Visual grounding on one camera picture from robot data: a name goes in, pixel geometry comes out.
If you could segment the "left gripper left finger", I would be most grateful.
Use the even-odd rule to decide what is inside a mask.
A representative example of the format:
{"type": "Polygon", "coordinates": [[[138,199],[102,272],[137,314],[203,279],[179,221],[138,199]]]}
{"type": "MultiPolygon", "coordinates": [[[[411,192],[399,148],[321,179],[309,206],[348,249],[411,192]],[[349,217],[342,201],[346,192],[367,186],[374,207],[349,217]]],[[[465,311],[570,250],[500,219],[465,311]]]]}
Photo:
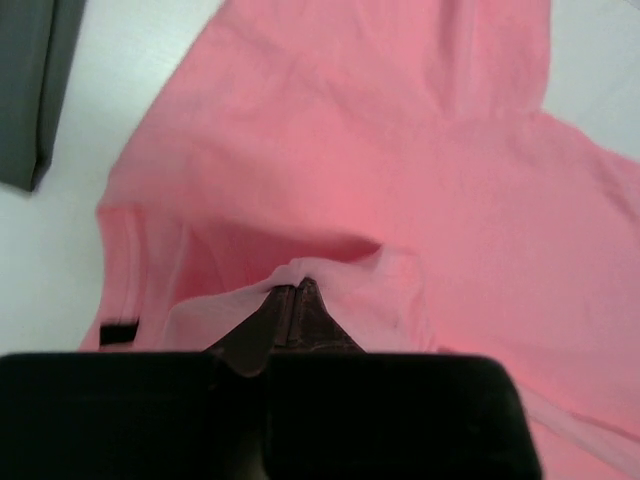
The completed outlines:
{"type": "Polygon", "coordinates": [[[261,373],[287,330],[279,288],[202,352],[1,360],[5,479],[262,479],[261,373]]]}

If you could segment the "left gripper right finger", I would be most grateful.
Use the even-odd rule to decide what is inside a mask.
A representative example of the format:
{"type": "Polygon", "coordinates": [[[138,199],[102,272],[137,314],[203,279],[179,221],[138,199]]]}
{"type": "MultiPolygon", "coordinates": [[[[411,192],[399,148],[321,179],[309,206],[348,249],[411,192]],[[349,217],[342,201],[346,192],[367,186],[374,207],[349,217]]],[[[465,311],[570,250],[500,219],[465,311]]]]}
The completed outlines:
{"type": "Polygon", "coordinates": [[[366,353],[329,316],[317,284],[296,289],[295,339],[265,371],[264,464],[272,479],[539,479],[516,388],[482,356],[366,353]]]}

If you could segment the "pink t-shirt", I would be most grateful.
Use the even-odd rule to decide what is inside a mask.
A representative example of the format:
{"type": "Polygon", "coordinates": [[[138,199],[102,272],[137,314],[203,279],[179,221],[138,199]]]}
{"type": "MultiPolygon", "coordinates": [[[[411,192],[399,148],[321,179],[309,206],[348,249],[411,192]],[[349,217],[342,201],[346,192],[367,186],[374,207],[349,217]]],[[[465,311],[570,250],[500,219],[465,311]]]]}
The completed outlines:
{"type": "Polygon", "coordinates": [[[549,479],[639,475],[639,167],[542,110],[546,1],[228,1],[112,168],[82,348],[313,278],[368,351],[510,372],[549,479]]]}

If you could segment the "folded dark grey t-shirt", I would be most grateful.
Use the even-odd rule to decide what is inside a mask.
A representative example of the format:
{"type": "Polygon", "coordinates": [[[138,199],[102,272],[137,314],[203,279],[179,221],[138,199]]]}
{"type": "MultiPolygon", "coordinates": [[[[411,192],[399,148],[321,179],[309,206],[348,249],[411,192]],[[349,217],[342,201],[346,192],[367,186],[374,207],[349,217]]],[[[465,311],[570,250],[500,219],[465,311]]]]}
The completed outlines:
{"type": "Polygon", "coordinates": [[[34,191],[48,171],[86,3],[1,2],[1,183],[34,191]]]}

